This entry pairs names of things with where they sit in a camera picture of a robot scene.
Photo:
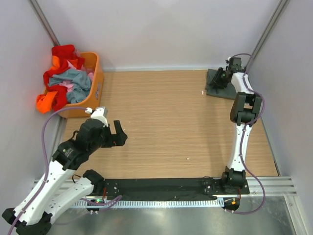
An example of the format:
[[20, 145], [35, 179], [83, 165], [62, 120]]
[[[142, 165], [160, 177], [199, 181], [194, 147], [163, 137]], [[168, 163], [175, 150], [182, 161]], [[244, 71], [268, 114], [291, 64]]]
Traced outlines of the dark grey t shirt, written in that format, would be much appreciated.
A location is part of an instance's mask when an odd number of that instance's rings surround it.
[[227, 87], [224, 89], [214, 88], [210, 86], [210, 83], [212, 82], [216, 73], [217, 73], [217, 70], [214, 70], [214, 69], [208, 69], [207, 71], [206, 85], [205, 85], [206, 95], [234, 100], [236, 97], [236, 91], [235, 91], [234, 86], [231, 83], [229, 83]]

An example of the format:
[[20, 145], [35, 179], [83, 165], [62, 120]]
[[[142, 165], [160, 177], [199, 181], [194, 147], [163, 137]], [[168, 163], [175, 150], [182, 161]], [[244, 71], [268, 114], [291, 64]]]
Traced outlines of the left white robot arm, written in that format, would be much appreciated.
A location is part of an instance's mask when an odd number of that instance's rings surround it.
[[120, 121], [114, 121], [115, 133], [96, 119], [85, 121], [73, 136], [61, 143], [46, 166], [42, 178], [29, 195], [15, 208], [7, 208], [3, 219], [11, 225], [9, 233], [45, 235], [57, 218], [72, 204], [88, 195], [98, 196], [105, 189], [104, 178], [94, 170], [87, 170], [72, 187], [55, 193], [81, 164], [99, 148], [123, 146], [127, 135]]

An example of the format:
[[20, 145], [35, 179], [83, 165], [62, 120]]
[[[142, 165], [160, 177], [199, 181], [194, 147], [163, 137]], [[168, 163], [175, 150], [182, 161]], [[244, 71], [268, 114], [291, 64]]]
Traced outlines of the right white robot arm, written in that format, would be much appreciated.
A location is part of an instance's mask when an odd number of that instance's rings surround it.
[[238, 193], [246, 185], [246, 151], [248, 139], [253, 125], [263, 111], [263, 98], [253, 90], [249, 80], [247, 67], [242, 67], [239, 53], [226, 59], [226, 67], [218, 68], [209, 87], [214, 91], [226, 89], [231, 84], [236, 92], [230, 111], [230, 120], [234, 124], [234, 140], [231, 156], [220, 182], [224, 193]]

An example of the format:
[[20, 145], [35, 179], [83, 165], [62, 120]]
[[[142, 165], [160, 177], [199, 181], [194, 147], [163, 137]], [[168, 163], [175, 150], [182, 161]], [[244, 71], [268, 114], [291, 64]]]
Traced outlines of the blue grey t shirt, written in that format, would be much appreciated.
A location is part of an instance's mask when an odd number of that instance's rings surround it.
[[92, 80], [85, 71], [68, 69], [49, 78], [49, 87], [59, 85], [66, 88], [67, 102], [74, 104], [84, 101], [90, 93]]

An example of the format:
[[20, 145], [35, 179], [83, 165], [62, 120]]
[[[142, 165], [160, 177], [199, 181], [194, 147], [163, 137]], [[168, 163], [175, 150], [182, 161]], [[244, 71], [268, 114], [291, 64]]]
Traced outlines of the pink t shirt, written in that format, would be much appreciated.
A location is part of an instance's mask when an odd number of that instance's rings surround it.
[[77, 59], [67, 59], [68, 70], [58, 76], [58, 84], [67, 88], [67, 93], [87, 96], [94, 79], [93, 67], [82, 65], [78, 68]]

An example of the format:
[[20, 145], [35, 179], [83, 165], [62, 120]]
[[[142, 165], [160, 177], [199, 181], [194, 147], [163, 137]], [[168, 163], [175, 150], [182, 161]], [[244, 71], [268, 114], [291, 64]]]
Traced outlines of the orange t shirt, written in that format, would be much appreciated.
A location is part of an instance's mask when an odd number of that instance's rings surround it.
[[60, 68], [60, 60], [57, 56], [52, 56], [52, 66], [46, 71], [43, 75], [44, 85], [46, 92], [44, 94], [40, 94], [36, 98], [36, 108], [37, 110], [45, 114], [53, 109], [55, 105], [55, 97], [58, 93], [58, 88], [55, 88], [55, 85], [52, 88], [49, 87], [49, 79], [59, 71]]

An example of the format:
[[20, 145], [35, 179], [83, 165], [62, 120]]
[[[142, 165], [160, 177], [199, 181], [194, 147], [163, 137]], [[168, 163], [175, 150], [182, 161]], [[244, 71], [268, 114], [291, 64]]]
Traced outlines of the orange plastic basket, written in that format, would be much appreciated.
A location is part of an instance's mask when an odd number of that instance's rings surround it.
[[99, 56], [94, 52], [82, 52], [81, 57], [85, 58], [84, 66], [93, 67], [94, 69], [94, 79], [91, 85], [90, 93], [87, 98], [79, 103], [68, 103], [63, 108], [70, 108], [69, 110], [62, 111], [59, 115], [63, 118], [79, 118], [85, 117], [86, 114], [79, 110], [79, 107], [90, 107], [96, 108], [100, 104], [100, 96], [102, 92], [102, 85], [104, 81], [104, 74], [100, 68]]

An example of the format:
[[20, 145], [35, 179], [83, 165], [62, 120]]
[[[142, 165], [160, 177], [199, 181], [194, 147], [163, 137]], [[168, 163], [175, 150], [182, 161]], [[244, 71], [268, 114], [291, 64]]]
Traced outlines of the red t shirt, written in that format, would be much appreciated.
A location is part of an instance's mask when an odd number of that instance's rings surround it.
[[[55, 74], [61, 74], [69, 69], [67, 64], [67, 59], [77, 59], [78, 68], [80, 68], [84, 62], [85, 58], [81, 57], [80, 53], [77, 52], [74, 45], [65, 45], [65, 46], [55, 46], [51, 49], [52, 56], [57, 56], [60, 60], [59, 71]], [[55, 88], [58, 88], [58, 93], [55, 97], [55, 105], [53, 106], [54, 111], [58, 111], [68, 104], [66, 98], [66, 88], [62, 88], [59, 85], [55, 85]]]

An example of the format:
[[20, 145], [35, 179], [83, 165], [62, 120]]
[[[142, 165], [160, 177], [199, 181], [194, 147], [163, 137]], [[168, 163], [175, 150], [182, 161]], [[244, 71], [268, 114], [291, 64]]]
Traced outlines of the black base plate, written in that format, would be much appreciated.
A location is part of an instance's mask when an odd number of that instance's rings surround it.
[[223, 185], [221, 178], [105, 179], [92, 196], [123, 201], [201, 201], [217, 195], [248, 195], [247, 182], [242, 187]]

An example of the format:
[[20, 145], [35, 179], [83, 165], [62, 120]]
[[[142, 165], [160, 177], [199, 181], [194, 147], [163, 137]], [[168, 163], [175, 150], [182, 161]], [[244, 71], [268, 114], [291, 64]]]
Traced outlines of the aluminium rail frame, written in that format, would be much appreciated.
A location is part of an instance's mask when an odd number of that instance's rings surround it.
[[[73, 183], [69, 180], [69, 178], [63, 183], [63, 185], [55, 193], [56, 197], [59, 196], [60, 194], [62, 194], [63, 192], [65, 192], [70, 187], [72, 187], [79, 180], [78, 179]], [[267, 196], [274, 196], [274, 195], [280, 195], [283, 193], [287, 193], [287, 194], [295, 193], [295, 189], [294, 189], [292, 180], [289, 177], [260, 177], [258, 179], [255, 179], [253, 177], [247, 177], [246, 182], [247, 182], [247, 185], [248, 185], [249, 191], [250, 191], [250, 193], [248, 195], [250, 195], [250, 196], [253, 196], [253, 195], [262, 196], [263, 194], [265, 194]], [[237, 195], [217, 195], [217, 197], [220, 197], [220, 196], [238, 197], [239, 195], [241, 195], [241, 194], [238, 193]]]

